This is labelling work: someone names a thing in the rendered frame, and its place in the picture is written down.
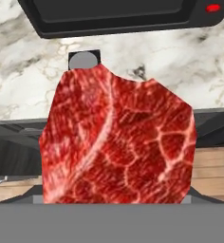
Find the raw red marbled steak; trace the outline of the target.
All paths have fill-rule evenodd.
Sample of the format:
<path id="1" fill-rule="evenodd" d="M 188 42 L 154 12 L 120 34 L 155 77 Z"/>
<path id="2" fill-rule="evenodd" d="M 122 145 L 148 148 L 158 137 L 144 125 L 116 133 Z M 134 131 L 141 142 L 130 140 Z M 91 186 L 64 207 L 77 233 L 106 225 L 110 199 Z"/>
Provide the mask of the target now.
<path id="1" fill-rule="evenodd" d="M 192 107 L 104 65 L 65 72 L 39 139 L 46 203 L 180 203 L 196 150 Z"/>

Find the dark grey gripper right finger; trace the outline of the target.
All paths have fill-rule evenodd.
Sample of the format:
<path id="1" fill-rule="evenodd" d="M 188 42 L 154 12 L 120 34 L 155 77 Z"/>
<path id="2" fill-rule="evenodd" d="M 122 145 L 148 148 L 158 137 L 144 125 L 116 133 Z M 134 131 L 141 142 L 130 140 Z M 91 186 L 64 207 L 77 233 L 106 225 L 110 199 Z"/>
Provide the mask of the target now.
<path id="1" fill-rule="evenodd" d="M 202 204 L 202 203 L 224 204 L 224 201 L 210 196 L 205 196 L 195 188 L 191 187 L 188 194 L 181 201 L 181 203 L 182 204 Z"/>

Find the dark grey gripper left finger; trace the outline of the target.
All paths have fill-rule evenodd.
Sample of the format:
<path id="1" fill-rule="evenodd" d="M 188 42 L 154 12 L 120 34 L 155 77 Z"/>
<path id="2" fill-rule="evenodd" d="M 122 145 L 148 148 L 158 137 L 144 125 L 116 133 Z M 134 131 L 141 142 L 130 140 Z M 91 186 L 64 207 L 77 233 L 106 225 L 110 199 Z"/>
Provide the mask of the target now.
<path id="1" fill-rule="evenodd" d="M 35 185 L 24 194 L 2 200 L 2 203 L 43 204 L 43 186 Z"/>

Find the black digital scale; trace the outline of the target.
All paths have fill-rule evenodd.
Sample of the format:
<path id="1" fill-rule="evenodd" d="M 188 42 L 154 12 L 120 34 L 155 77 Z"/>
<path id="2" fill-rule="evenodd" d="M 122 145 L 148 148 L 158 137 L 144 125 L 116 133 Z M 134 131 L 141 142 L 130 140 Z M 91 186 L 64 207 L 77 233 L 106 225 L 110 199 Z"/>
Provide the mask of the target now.
<path id="1" fill-rule="evenodd" d="M 224 0 L 17 0 L 45 39 L 204 28 L 224 19 Z"/>

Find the black square with grey disc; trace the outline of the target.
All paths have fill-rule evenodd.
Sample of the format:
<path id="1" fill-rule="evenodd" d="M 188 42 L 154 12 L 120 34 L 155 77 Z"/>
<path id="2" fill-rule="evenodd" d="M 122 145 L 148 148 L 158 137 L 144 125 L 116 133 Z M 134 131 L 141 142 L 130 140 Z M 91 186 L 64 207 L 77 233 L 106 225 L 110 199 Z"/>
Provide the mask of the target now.
<path id="1" fill-rule="evenodd" d="M 68 69 L 92 68 L 101 62 L 101 52 L 98 49 L 75 51 L 68 53 Z"/>

